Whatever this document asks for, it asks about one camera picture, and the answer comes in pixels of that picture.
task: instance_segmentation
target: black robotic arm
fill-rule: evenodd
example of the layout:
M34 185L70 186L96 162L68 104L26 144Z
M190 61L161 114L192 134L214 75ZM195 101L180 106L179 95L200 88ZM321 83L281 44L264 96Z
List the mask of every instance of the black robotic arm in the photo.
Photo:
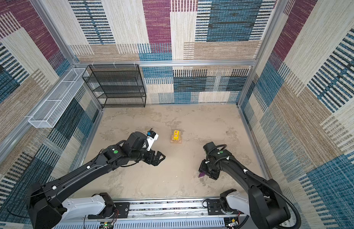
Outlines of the black robotic arm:
M219 178L220 171L233 177L248 194L249 212L246 213L252 217L258 229L299 228L300 215L294 205L282 194L279 184L273 179L265 180L248 170L225 147L226 145L215 145L213 142L204 145L206 159L201 162L199 172L205 173L214 180ZM234 191L236 190L231 189L220 195L220 206L223 212L232 212L237 209L229 203L229 197L234 198L229 194ZM293 227L280 226L290 218L287 204L292 208L296 217L296 224Z
M141 132L132 133L127 141L123 140L110 145L90 162L74 171L44 185L35 183L28 189L26 200L28 214L34 229L50 229L60 222L67 206L63 202L75 191L129 161L144 161L157 166L165 156L161 152L151 150L151 144L158 135L150 130L147 135ZM102 193L98 199L104 200L105 207L100 215L110 217L114 213L114 204L108 194Z

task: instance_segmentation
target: wire shelf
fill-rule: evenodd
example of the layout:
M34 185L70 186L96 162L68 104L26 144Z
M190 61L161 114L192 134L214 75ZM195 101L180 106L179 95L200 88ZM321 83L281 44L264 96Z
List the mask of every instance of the wire shelf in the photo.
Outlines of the wire shelf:
M85 68L69 71L28 122L36 128L53 128L83 85L82 76L89 76Z
M145 107L147 94L138 65L89 65L83 80L102 108Z

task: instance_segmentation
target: concrete-textured surface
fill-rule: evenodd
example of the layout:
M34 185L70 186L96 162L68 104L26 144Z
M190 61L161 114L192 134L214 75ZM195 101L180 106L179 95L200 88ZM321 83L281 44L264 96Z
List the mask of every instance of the concrete-textured surface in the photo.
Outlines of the concrete-textured surface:
M227 149L250 170L262 175L256 156L235 105L147 105L145 108L107 108L85 162L100 149L126 140L134 131L150 128L159 134L152 149L166 159L154 167L140 162L98 177L75 193L75 197L107 192L112 198L169 198L218 196L235 188L242 191L225 172L218 180L198 178L198 168L206 157L203 145L213 141ZM173 130L181 132L182 143L172 144Z

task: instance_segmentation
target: yellow block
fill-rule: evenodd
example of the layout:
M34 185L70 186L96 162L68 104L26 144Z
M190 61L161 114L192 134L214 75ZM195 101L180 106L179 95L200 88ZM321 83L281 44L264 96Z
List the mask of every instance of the yellow block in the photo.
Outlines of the yellow block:
M178 139L179 139L179 131L174 131L173 140L178 140Z

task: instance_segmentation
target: patterned carpet wall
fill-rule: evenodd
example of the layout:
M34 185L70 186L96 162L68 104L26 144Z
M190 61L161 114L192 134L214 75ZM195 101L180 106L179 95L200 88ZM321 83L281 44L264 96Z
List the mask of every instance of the patterned carpet wall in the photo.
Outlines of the patterned carpet wall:
M140 68L147 104L235 103L251 66Z
M354 228L354 1L290 0L241 106L301 228Z
M24 201L34 182L46 183L75 169L98 108L82 86L54 128L34 128L26 133L0 165L0 229L31 228Z
M68 67L29 0L0 0L0 143Z
M83 62L255 59L275 0L43 0Z

